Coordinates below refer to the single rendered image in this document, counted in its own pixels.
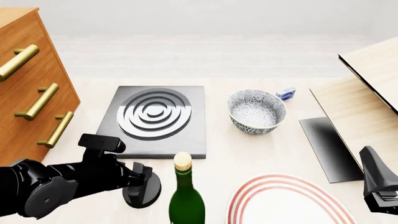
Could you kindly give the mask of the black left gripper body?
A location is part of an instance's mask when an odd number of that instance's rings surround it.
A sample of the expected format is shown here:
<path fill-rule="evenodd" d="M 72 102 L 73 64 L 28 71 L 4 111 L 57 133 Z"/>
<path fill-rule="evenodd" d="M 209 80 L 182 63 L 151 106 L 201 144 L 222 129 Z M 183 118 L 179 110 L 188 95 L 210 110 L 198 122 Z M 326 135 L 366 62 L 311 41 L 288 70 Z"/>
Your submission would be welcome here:
<path fill-rule="evenodd" d="M 135 173 L 123 162 L 117 162 L 121 170 L 120 186 L 122 187 L 137 187 L 139 186 L 139 174 Z"/>

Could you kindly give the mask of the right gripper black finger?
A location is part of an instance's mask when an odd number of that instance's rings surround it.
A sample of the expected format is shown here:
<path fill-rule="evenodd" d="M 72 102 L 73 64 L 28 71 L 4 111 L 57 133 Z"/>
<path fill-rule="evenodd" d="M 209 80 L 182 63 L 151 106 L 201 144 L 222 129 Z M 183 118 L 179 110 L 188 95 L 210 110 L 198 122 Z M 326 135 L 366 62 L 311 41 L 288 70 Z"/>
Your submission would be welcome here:
<path fill-rule="evenodd" d="M 364 196 L 377 193 L 382 197 L 398 197 L 398 175 L 386 166 L 371 146 L 359 153 L 364 172 Z"/>

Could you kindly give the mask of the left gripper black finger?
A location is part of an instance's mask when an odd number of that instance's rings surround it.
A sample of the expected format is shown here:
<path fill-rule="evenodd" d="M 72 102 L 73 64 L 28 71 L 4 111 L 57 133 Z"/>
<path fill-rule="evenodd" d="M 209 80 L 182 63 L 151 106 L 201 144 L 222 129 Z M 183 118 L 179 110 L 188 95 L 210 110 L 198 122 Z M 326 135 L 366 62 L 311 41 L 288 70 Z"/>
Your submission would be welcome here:
<path fill-rule="evenodd" d="M 126 203 L 142 203 L 144 201 L 146 186 L 128 186 L 122 193 Z"/>
<path fill-rule="evenodd" d="M 152 177 L 152 167 L 145 166 L 139 162 L 133 163 L 132 172 L 139 176 L 139 178 L 143 181 L 147 181 Z"/>

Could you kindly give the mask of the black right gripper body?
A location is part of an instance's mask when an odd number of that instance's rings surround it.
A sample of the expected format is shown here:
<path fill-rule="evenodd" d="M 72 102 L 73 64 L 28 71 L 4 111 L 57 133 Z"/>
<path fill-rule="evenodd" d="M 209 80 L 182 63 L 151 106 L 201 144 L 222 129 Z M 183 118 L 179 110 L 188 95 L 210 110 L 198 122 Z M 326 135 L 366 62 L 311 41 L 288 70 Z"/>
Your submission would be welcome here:
<path fill-rule="evenodd" d="M 398 189 L 379 192 L 364 189 L 363 195 L 370 212 L 398 213 Z"/>

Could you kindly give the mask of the round black stove knob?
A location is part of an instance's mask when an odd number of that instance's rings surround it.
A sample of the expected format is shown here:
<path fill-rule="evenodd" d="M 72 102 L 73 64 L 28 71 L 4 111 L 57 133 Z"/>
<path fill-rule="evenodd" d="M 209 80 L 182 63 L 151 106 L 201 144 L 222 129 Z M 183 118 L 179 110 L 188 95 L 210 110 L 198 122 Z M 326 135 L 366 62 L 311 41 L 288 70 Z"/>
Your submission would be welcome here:
<path fill-rule="evenodd" d="M 127 203 L 132 208 L 146 208 L 151 206 L 159 198 L 162 185 L 156 173 L 152 173 L 152 177 L 147 181 L 143 181 L 139 186 L 145 185 L 146 191 L 144 201 L 142 203 Z"/>

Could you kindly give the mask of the flat black stove plate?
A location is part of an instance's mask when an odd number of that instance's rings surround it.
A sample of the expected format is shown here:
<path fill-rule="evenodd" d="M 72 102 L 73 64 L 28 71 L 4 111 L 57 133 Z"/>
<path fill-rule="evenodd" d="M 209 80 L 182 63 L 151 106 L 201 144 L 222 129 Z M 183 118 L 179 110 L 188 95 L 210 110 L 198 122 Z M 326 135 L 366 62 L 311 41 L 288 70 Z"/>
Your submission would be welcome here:
<path fill-rule="evenodd" d="M 206 157 L 203 86 L 119 86 L 96 132 L 119 138 L 128 159 Z"/>

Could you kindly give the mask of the green wine bottle with cork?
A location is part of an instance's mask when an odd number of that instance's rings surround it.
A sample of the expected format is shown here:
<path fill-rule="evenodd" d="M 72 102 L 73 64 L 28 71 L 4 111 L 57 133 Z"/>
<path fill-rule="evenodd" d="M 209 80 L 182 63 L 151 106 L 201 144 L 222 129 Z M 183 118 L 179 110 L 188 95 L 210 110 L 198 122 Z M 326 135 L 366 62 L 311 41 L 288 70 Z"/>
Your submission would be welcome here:
<path fill-rule="evenodd" d="M 193 186 L 191 155 L 177 153 L 174 168 L 177 189 L 169 203 L 170 224 L 205 224 L 205 203 Z"/>

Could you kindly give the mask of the pale wood and black rack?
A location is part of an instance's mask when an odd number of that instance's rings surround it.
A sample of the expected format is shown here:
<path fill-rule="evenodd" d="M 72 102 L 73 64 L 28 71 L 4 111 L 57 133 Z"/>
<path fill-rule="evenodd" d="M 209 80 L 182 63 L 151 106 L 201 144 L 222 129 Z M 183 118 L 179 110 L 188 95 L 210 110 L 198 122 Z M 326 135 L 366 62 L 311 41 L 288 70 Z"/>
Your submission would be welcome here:
<path fill-rule="evenodd" d="M 328 181 L 362 180 L 366 146 L 398 174 L 398 37 L 338 58 L 352 75 L 312 87 L 325 116 L 300 120 Z"/>

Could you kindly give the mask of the white plate with red rings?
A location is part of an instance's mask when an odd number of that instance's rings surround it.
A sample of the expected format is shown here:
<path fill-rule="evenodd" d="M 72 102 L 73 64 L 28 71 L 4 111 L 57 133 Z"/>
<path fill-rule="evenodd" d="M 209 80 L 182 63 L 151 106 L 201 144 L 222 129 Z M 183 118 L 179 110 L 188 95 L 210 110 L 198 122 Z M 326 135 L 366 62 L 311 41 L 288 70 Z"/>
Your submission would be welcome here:
<path fill-rule="evenodd" d="M 358 224 L 332 194 L 301 177 L 259 175 L 228 202 L 225 224 Z"/>

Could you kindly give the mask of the small blue white box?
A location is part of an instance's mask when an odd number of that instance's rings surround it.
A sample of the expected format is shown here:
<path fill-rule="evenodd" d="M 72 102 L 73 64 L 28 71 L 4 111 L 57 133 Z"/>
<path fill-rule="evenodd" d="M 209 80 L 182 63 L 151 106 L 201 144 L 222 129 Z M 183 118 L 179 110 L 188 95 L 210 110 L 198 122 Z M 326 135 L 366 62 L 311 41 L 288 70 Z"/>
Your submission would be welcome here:
<path fill-rule="evenodd" d="M 289 100 L 294 97 L 296 89 L 294 87 L 285 89 L 283 91 L 278 91 L 275 95 L 282 101 Z"/>

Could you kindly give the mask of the blue white patterned bowl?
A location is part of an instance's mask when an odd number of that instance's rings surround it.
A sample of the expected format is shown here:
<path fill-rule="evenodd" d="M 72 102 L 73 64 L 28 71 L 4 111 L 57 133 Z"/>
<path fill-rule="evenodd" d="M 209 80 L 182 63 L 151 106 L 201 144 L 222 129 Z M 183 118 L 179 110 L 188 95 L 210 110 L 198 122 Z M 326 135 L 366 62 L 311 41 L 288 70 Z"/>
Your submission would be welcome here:
<path fill-rule="evenodd" d="M 226 106 L 232 123 L 246 134 L 272 132 L 287 116 L 285 103 L 262 90 L 237 91 L 228 98 Z"/>

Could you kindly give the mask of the wooden cabinet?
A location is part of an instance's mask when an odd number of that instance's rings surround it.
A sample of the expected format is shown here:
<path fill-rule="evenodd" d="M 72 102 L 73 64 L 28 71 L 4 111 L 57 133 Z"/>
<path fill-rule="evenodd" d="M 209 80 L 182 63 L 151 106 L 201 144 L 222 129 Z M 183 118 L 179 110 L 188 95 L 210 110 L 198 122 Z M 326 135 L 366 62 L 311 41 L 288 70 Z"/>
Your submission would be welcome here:
<path fill-rule="evenodd" d="M 36 141 L 50 137 L 60 122 L 56 115 L 74 113 L 80 104 L 38 9 L 0 8 L 0 67 L 15 56 L 14 49 L 30 44 L 40 52 L 0 82 L 0 166 L 22 159 L 43 160 L 50 149 Z M 16 111 L 27 111 L 43 94 L 38 87 L 51 83 L 57 83 L 59 89 L 33 121 L 14 116 Z"/>

